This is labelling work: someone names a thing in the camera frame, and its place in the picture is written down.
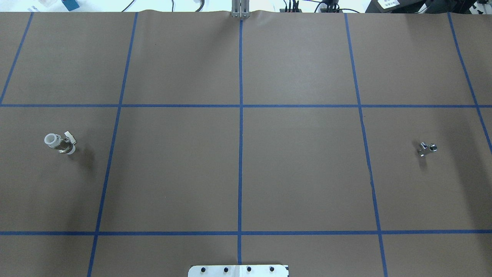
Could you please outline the chrome PPR valve white ends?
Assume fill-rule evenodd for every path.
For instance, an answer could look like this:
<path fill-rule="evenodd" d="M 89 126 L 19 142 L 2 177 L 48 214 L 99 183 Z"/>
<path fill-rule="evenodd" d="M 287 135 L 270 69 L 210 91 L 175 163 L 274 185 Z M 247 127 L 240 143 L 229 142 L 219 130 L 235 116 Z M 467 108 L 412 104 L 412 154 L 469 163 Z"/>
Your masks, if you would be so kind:
<path fill-rule="evenodd" d="M 67 155 L 75 153 L 76 143 L 75 137 L 69 131 L 64 132 L 63 137 L 54 133 L 49 133 L 44 137 L 44 144 Z"/>

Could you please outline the black connector cluster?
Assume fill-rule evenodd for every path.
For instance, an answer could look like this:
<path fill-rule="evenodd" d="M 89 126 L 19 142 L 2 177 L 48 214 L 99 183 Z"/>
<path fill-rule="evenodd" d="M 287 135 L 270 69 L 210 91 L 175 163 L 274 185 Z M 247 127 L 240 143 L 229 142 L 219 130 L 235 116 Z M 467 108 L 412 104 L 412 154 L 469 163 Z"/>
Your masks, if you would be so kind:
<path fill-rule="evenodd" d="M 284 9 L 281 12 L 284 13 L 300 13 L 301 10 L 299 8 L 300 1 L 299 0 L 283 0 Z"/>

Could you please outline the black device top right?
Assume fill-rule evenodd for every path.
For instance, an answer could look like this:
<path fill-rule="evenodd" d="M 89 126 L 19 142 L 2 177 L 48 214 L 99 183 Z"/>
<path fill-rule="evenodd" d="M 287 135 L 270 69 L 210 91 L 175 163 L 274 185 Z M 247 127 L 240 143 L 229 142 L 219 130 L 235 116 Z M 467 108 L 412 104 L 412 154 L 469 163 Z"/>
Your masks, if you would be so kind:
<path fill-rule="evenodd" d="M 371 0 L 365 13 L 418 13 L 426 0 Z"/>

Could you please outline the blue box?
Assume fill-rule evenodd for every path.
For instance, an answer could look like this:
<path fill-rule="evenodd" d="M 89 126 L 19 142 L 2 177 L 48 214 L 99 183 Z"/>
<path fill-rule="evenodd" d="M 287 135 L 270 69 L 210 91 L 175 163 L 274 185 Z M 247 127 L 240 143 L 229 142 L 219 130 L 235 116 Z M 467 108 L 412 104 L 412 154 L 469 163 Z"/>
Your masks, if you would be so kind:
<path fill-rule="evenodd" d="M 61 3 L 68 11 L 74 11 L 80 7 L 77 0 L 62 0 Z"/>

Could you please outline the white metal base plate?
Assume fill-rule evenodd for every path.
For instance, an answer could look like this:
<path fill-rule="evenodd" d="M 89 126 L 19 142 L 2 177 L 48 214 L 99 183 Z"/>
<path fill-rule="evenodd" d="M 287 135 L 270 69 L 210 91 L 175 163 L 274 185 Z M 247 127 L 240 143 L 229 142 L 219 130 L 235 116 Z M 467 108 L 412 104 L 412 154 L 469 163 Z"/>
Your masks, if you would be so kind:
<path fill-rule="evenodd" d="M 188 277 L 289 277 L 288 265 L 202 265 L 192 266 Z"/>

